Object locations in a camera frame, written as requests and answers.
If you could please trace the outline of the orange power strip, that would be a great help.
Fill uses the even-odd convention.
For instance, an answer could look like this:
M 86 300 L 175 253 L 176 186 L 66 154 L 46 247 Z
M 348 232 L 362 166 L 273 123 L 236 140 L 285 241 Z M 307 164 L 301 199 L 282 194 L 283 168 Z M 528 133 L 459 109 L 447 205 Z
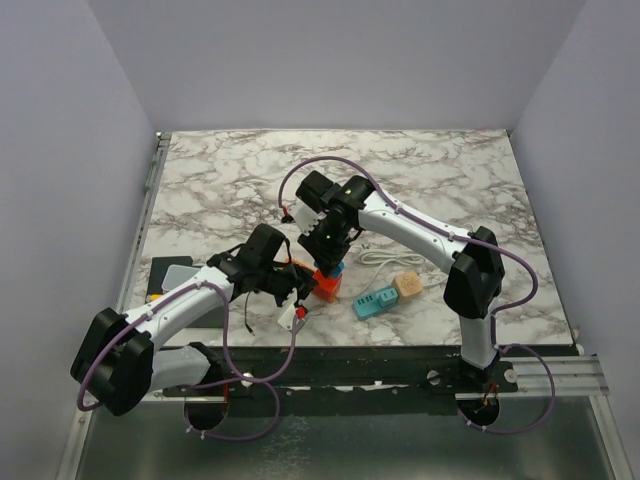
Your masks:
M 288 267 L 289 267 L 289 265 L 295 265 L 295 266 L 296 266 L 296 267 L 298 267 L 298 268 L 313 271 L 313 268 L 312 268 L 312 267 L 310 267 L 310 266 L 306 265 L 305 263 L 300 262 L 300 261 L 298 261 L 298 260 L 296 260 L 296 259 L 285 259 L 284 261 L 282 261 L 282 262 L 279 264 L 279 267 L 280 267 L 281 269 L 285 269 L 285 268 L 288 268 Z

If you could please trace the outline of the beige cube socket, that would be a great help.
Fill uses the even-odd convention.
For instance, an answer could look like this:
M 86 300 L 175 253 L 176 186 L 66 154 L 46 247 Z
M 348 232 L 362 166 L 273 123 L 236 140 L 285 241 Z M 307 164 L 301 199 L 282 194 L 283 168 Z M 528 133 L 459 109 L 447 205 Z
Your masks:
M 421 279 L 415 271 L 397 275 L 391 282 L 391 286 L 397 292 L 399 303 L 411 301 L 419 296 L 424 289 Z

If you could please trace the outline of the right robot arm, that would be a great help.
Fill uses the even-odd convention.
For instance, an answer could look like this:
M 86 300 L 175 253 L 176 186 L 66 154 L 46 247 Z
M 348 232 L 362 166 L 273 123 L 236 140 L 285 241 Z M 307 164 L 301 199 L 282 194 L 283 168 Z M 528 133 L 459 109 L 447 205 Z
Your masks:
M 352 231 L 387 237 L 445 273 L 443 298 L 458 315 L 461 329 L 461 383 L 481 391 L 494 381 L 497 351 L 490 309 L 501 293 L 505 269 L 491 230 L 480 227 L 467 233 L 412 208 L 394 206 L 390 196 L 358 175 L 340 185 L 313 171 L 295 195 L 303 204 L 294 212 L 302 230 L 298 243 L 323 275 L 333 273 L 345 257 L 354 241 Z

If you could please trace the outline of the teal power strip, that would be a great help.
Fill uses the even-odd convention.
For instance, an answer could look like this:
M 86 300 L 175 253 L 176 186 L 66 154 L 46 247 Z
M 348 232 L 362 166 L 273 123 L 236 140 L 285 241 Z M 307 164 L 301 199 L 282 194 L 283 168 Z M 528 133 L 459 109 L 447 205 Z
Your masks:
M 379 305 L 377 298 L 379 290 L 360 295 L 353 300 L 352 309 L 359 321 L 364 321 L 371 317 L 385 313 L 393 309 L 398 304 L 397 302 L 395 305 L 392 305 L 388 308 L 382 308 Z

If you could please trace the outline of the blue cube socket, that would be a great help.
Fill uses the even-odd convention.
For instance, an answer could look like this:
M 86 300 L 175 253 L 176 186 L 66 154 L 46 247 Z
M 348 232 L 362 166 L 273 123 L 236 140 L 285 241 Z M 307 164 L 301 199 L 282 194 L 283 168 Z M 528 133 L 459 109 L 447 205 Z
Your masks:
M 323 273 L 322 270 L 318 267 L 317 263 L 314 263 L 315 270 L 322 275 L 324 278 L 338 278 L 342 275 L 342 272 L 345 268 L 345 264 L 341 261 L 335 268 L 331 270 L 330 273 Z

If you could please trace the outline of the small teal plug adapter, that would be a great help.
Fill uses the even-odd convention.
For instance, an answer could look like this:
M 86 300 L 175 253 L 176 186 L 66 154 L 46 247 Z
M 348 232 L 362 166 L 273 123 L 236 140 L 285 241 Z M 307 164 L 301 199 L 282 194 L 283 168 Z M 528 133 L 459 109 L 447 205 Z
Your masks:
M 388 308 L 398 302 L 398 292 L 393 287 L 386 287 L 378 291 L 378 303 L 382 308 Z

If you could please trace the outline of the red cube socket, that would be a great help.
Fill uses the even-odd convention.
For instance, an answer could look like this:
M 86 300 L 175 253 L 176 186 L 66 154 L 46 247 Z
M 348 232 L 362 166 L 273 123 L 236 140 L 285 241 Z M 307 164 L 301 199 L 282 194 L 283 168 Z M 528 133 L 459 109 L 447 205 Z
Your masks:
M 313 279 L 316 281 L 312 290 L 315 297 L 326 303 L 333 303 L 337 300 L 342 284 L 342 273 L 324 276 L 319 269 L 316 269 Z

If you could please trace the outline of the black charger with cable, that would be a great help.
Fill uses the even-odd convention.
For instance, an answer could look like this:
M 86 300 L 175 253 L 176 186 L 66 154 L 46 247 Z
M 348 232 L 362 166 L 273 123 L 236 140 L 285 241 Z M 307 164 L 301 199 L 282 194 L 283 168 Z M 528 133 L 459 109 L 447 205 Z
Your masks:
M 244 307 L 243 307 L 243 323 L 244 323 L 244 327 L 246 329 L 246 331 L 250 334 L 250 335 L 255 335 L 254 329 L 252 328 L 252 326 L 250 325 L 249 322 L 249 300 L 251 298 L 252 292 L 248 292 L 246 294 L 245 300 L 244 300 Z

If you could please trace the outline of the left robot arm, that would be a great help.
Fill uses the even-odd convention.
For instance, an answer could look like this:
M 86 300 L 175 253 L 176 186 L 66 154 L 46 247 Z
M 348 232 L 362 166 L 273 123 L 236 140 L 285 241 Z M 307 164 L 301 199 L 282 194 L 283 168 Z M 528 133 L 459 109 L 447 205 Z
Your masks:
M 166 343 L 205 314 L 227 311 L 243 294 L 268 294 L 277 306 L 306 299 L 317 284 L 312 270 L 276 258 L 289 247 L 283 233 L 260 224 L 245 242 L 213 255 L 160 298 L 124 313 L 99 312 L 70 369 L 80 385 L 78 409 L 90 410 L 87 394 L 96 407 L 121 416 L 153 391 L 192 387 L 202 395 L 214 392 L 221 371 L 208 349 L 199 343 L 167 349 Z

